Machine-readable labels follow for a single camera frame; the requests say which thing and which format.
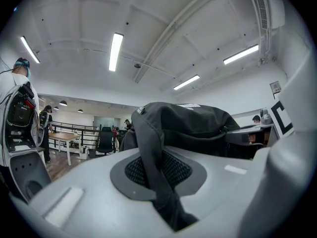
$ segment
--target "desk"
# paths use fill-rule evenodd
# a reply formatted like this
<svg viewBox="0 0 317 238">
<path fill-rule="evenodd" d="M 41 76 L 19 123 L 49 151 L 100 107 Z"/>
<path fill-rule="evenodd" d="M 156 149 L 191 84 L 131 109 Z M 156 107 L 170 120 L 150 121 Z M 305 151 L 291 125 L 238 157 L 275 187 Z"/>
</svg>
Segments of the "desk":
<svg viewBox="0 0 317 238">
<path fill-rule="evenodd" d="M 71 140 L 79 138 L 79 149 L 80 149 L 80 137 L 81 135 L 74 135 L 74 134 L 69 134 L 69 133 L 49 133 L 49 138 L 58 140 L 58 151 L 60 152 L 60 142 L 64 141 L 66 142 L 66 147 L 67 147 L 67 159 L 68 159 L 68 165 L 71 166 L 70 162 L 70 154 L 69 154 L 69 142 Z"/>
</svg>

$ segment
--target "chair backrest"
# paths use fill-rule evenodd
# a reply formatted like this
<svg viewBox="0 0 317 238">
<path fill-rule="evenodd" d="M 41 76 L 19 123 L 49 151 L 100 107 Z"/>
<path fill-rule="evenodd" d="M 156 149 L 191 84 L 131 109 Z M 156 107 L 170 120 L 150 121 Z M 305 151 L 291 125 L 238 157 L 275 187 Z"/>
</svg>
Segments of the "chair backrest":
<svg viewBox="0 0 317 238">
<path fill-rule="evenodd" d="M 110 127 L 103 127 L 101 132 L 99 133 L 100 141 L 99 141 L 99 148 L 109 148 L 112 147 L 112 137 L 113 137 L 113 132 L 107 129 Z"/>
</svg>

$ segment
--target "person wearing white shirt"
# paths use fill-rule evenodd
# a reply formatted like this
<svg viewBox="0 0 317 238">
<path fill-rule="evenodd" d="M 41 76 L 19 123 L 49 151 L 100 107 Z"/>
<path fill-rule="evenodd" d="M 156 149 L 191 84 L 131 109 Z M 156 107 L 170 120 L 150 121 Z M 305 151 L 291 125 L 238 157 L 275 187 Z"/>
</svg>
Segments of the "person wearing white shirt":
<svg viewBox="0 0 317 238">
<path fill-rule="evenodd" d="M 8 71 L 3 71 L 0 73 L 0 127 L 2 125 L 2 115 L 4 112 L 4 105 L 5 98 L 7 97 L 8 93 L 15 87 L 16 85 L 22 85 L 30 80 L 31 72 L 30 72 L 30 63 L 24 58 L 19 58 L 14 66 L 13 69 Z M 39 117 L 39 97 L 37 92 L 35 91 L 34 87 L 31 85 L 31 90 L 34 94 L 33 101 L 36 104 L 36 115 L 37 121 Z"/>
</svg>

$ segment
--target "blue headband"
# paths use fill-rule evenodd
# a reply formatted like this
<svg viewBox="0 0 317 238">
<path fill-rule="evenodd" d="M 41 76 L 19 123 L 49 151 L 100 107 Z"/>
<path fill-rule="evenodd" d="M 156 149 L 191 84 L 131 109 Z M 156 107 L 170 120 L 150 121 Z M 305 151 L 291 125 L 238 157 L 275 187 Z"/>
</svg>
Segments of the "blue headband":
<svg viewBox="0 0 317 238">
<path fill-rule="evenodd" d="M 23 61 L 23 62 L 20 62 L 20 61 L 17 61 L 14 66 L 16 65 L 21 65 L 21 66 L 25 66 L 27 71 L 28 71 L 28 79 L 31 78 L 31 71 L 30 71 L 30 63 L 28 61 Z"/>
</svg>

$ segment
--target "black pants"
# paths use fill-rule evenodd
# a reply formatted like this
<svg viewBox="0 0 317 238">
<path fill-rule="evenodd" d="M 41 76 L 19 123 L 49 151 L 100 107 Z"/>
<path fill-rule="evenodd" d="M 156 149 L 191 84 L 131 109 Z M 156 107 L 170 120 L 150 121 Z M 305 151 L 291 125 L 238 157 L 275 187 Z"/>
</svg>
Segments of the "black pants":
<svg viewBox="0 0 317 238">
<path fill-rule="evenodd" d="M 50 161 L 50 144 L 49 144 L 49 133 L 44 132 L 43 141 L 41 147 L 44 148 L 44 159 L 45 161 Z"/>
</svg>

